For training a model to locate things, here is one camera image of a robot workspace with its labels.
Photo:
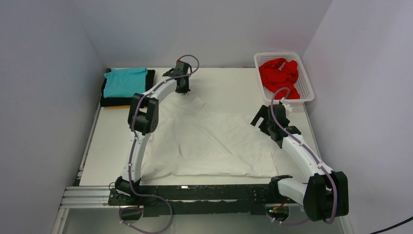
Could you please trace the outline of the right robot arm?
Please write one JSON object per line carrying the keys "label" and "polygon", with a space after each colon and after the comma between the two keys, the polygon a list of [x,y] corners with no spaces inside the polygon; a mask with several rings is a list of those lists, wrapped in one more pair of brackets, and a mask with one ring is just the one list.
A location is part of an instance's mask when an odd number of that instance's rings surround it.
{"label": "right robot arm", "polygon": [[325,164],[305,142],[301,131],[291,126],[286,116],[287,105],[262,105],[251,121],[292,157],[307,183],[300,183],[291,175],[278,175],[269,182],[268,195],[274,202],[290,199],[301,205],[311,221],[331,222],[349,213],[348,177]]}

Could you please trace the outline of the white t shirt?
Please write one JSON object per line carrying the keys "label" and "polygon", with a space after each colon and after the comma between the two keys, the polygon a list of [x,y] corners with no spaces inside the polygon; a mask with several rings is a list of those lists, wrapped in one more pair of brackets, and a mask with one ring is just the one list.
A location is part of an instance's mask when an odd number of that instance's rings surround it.
{"label": "white t shirt", "polygon": [[250,117],[208,111],[199,97],[171,94],[146,146],[144,179],[167,176],[277,175],[276,144]]}

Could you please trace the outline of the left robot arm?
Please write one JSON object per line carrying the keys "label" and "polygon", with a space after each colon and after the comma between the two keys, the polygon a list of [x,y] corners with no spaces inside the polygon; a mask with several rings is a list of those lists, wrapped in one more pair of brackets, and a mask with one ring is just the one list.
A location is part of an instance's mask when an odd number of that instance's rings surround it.
{"label": "left robot arm", "polygon": [[174,68],[162,75],[162,80],[142,94],[134,94],[128,113],[131,130],[131,150],[121,175],[110,188],[109,205],[136,205],[145,195],[140,195],[142,162],[151,134],[159,123],[159,105],[171,93],[190,91],[189,77],[192,66],[177,60]]}

